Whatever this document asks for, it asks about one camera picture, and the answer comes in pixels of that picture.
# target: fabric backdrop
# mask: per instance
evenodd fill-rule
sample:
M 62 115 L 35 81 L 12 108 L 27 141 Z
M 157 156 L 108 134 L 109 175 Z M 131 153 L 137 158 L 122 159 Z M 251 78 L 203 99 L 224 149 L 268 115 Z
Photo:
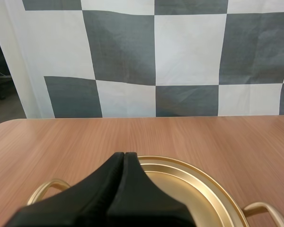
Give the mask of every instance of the fabric backdrop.
M 6 0 L 51 117 L 284 114 L 284 0 Z

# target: tray handle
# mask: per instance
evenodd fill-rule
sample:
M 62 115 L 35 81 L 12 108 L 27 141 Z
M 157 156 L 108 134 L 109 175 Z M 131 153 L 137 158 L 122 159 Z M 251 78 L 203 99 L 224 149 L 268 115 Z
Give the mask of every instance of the tray handle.
M 273 218 L 276 226 L 284 227 L 284 216 L 272 205 L 265 202 L 254 202 L 244 207 L 242 210 L 246 217 L 268 212 Z
M 37 188 L 37 190 L 32 194 L 32 196 L 29 198 L 27 202 L 27 205 L 31 205 L 35 202 L 40 201 L 50 187 L 56 188 L 60 191 L 64 191 L 70 188 L 70 185 L 60 179 L 52 179 L 48 182 L 45 182 L 39 188 Z

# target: cable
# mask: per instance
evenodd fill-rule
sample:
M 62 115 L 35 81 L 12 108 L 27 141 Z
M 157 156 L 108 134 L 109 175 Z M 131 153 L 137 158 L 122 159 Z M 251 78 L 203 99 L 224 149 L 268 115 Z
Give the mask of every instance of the cable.
M 5 76 L 5 77 L 11 77 L 11 75 L 4 75 L 2 72 L 0 72 L 0 74 Z

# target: gray carpet floor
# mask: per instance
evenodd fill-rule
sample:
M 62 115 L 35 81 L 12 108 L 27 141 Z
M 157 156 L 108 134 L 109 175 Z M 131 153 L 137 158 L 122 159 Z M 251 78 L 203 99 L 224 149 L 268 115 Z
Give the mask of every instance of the gray carpet floor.
M 6 99 L 0 100 L 0 123 L 26 118 L 16 89 L 9 87 L 5 92 L 5 96 Z

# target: gold tray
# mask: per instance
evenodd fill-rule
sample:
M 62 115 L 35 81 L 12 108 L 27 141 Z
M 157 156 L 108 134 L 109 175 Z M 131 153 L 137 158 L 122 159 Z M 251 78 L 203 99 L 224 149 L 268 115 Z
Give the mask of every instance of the gold tray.
M 186 204 L 197 227 L 249 227 L 246 217 L 269 212 L 276 226 L 284 227 L 284 217 L 273 206 L 255 202 L 241 209 L 234 199 L 200 169 L 168 157 L 140 156 L 147 176 L 166 194 Z M 42 184 L 28 205 L 43 198 L 49 187 L 61 191 L 69 185 L 59 179 Z

